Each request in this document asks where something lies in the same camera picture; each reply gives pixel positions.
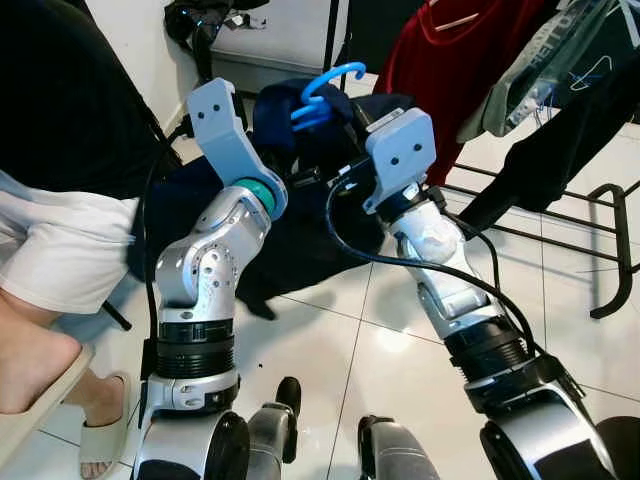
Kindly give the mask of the blue plastic hanger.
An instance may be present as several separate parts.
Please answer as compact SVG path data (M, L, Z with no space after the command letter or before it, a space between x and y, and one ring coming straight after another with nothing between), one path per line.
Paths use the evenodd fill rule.
M347 119L351 119L355 114L355 106L348 102L347 109L342 110L335 108L333 102L325 100L323 96L316 95L316 91L321 87L330 86L330 81L335 77L346 77L351 72L355 73L356 79L364 78L367 72L366 65L362 61L349 61L349 63L325 70L320 76L312 78L300 92L302 108L293 110L291 114L292 131L305 131L305 129L329 122L334 110L337 110L339 114L346 115Z

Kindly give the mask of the pink hanger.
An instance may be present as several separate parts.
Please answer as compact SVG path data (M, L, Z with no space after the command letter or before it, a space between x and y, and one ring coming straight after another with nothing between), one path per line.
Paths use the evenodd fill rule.
M458 29L465 26L470 26L470 24L475 23L477 19L479 19L480 13L472 13L470 15L465 15L465 17L461 17L454 20L449 20L449 22L440 23L438 26L433 26L431 28L434 29L435 32L444 32L449 31L449 29Z

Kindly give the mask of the black hanging garment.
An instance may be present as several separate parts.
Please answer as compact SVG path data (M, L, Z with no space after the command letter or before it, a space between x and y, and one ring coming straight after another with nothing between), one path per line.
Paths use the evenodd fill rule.
M640 52L509 148L493 182L460 214L477 230L513 206L541 212L630 122L640 105Z

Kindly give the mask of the grey printed shirt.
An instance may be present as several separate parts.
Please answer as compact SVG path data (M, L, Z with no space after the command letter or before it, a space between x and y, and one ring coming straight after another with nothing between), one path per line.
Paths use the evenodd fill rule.
M484 132L506 136L541 108L566 108L634 58L637 46L623 0L559 0L556 13L532 33L456 140Z

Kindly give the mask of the red hanging garment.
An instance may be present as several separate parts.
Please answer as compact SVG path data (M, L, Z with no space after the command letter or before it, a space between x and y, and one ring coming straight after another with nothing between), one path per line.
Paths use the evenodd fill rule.
M461 125L553 8L554 0L426 0L404 24L372 91L408 95L433 120L430 186L445 183L462 151ZM433 29L477 12L470 26Z

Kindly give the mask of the grey robot right leg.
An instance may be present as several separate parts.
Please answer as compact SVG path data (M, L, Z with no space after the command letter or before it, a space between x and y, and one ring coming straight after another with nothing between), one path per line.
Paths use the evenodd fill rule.
M390 417L358 422L360 480L442 480L416 436Z

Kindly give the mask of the grey robot leg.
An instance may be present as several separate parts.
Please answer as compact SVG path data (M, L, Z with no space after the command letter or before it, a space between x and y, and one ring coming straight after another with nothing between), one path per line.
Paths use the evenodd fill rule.
M390 417L358 422L360 480L442 480L416 436Z
M282 466L296 458L301 396L298 380L285 376L273 401L262 404L248 421L251 443L246 480L282 480Z

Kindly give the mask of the grey padded ottoman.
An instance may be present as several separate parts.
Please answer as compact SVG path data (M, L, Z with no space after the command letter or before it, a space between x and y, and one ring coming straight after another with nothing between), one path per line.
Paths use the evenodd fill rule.
M351 0L269 0L220 28L212 44L212 74L238 91L293 78L310 79L333 67L344 46Z

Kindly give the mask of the grey robot left leg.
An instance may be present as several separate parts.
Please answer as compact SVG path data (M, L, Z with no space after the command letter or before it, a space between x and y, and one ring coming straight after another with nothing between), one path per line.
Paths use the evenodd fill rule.
M301 396L298 380L285 376L273 401L262 404L248 421L251 443L246 480L282 480L282 466L296 458Z

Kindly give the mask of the crumpled black clothing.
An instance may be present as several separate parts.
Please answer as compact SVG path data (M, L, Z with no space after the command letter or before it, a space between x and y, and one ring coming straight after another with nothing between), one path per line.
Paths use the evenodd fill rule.
M163 9L166 36L195 55L197 40L212 44L221 29L262 29L268 23L255 14L271 0L173 0Z

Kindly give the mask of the person in white shorts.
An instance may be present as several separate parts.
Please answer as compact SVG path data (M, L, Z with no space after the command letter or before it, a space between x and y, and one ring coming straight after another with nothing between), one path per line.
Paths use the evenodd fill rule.
M83 412L79 476L113 472L128 372L100 376L55 329L125 275L148 175L168 166L154 111L74 0L0 0L0 461L59 404Z

